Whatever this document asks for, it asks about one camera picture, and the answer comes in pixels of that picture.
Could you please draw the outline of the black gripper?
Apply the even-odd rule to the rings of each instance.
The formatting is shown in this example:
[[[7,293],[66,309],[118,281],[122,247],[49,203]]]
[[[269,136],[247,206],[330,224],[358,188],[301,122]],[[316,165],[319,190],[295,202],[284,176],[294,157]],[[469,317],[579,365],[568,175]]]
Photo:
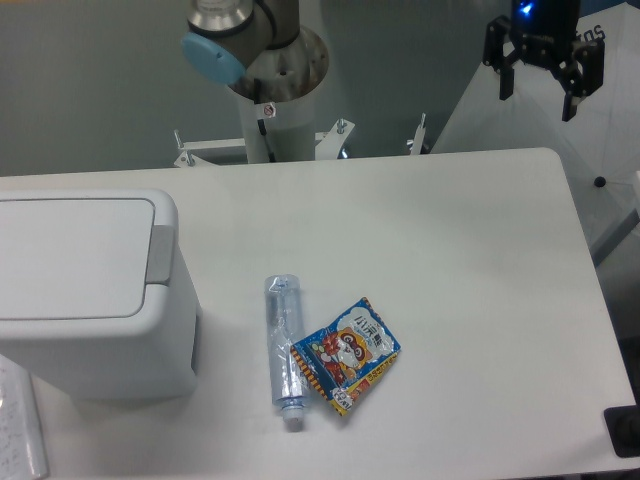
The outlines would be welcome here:
[[[483,64],[499,75],[499,99],[514,90],[517,61],[557,73],[565,90],[562,120],[604,82],[605,43],[577,42],[580,1],[512,1],[511,20],[501,15],[487,24]]]

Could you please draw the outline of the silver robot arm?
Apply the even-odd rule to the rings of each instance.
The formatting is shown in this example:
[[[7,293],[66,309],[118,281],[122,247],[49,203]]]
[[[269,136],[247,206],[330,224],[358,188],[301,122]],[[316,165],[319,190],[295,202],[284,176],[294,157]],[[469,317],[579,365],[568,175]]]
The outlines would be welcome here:
[[[488,23],[482,62],[499,76],[499,97],[514,89],[514,64],[552,74],[565,97],[563,121],[604,82],[603,39],[576,33],[577,1],[514,1]],[[255,104],[297,100],[315,90],[329,68],[322,39],[300,23],[296,1],[192,1],[183,55],[211,82]]]

